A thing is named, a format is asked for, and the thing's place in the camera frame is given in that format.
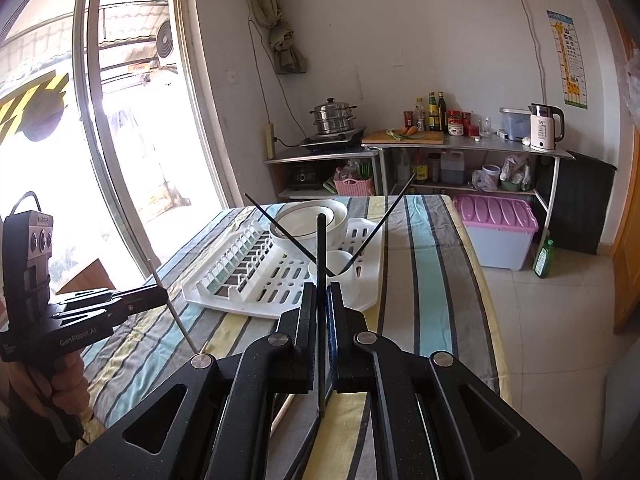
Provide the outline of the person left hand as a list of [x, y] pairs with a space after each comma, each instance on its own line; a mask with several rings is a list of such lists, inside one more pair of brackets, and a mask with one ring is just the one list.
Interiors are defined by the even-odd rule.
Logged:
[[64, 413], [81, 415], [89, 406], [88, 380], [84, 377], [84, 361], [80, 351], [64, 356], [61, 368], [47, 379], [21, 362], [6, 363], [9, 384], [30, 410], [42, 417], [46, 407], [40, 401], [45, 396]]

